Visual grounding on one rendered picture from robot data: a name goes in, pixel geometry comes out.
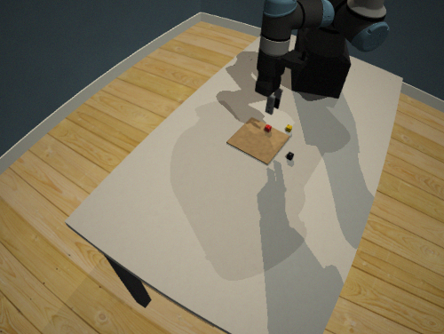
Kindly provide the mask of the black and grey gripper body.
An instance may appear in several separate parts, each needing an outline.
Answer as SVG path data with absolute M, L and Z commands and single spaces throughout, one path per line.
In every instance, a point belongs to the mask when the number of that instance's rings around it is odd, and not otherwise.
M 307 65 L 306 52 L 289 51 L 290 40 L 286 42 L 273 43 L 260 34 L 255 92 L 269 97 L 280 87 L 285 67 L 300 71 Z

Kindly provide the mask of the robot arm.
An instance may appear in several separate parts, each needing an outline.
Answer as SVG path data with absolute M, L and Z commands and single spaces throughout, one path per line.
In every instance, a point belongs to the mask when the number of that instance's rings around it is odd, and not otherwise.
M 305 47 L 335 58 L 344 53 L 345 39 L 361 52 L 382 44 L 389 34 L 385 15 L 384 0 L 265 0 L 261 36 L 286 42 L 292 29 L 307 28 Z

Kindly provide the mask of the tan mat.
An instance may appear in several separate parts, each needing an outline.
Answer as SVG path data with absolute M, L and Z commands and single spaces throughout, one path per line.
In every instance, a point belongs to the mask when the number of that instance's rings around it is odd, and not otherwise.
M 251 117 L 226 143 L 268 165 L 289 135 L 274 127 L 267 132 L 265 126 L 267 124 Z

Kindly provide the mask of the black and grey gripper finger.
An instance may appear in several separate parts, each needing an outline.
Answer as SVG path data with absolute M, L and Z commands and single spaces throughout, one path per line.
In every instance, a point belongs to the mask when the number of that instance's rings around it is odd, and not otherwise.
M 266 101 L 266 113 L 268 113 L 269 115 L 273 114 L 274 111 L 274 102 L 275 102 L 275 96 L 274 95 L 270 95 L 269 97 L 267 97 L 267 101 Z
M 280 102 L 281 102 L 281 93 L 283 92 L 283 89 L 278 88 L 275 92 L 274 92 L 274 96 L 275 98 L 275 102 L 274 102 L 274 107 L 275 108 L 279 108 L 280 106 Z

